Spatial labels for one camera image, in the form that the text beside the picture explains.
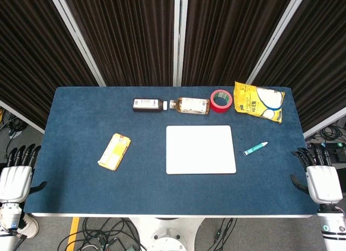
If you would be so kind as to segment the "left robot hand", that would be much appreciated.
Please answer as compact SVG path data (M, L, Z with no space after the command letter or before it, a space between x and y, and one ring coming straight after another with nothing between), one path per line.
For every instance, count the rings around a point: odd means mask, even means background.
M1 163L1 204L23 203L26 198L41 191L46 181L32 186L32 177L41 146L13 148L4 163Z

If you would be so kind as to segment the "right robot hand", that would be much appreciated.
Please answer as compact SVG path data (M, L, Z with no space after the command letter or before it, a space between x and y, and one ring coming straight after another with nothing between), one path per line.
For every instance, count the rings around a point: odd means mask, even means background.
M315 143L310 146L312 151L298 148L292 152L303 167L307 185L300 183L295 175L290 175L290 180L296 189L309 195L315 203L337 204L343 198L342 189L327 148Z

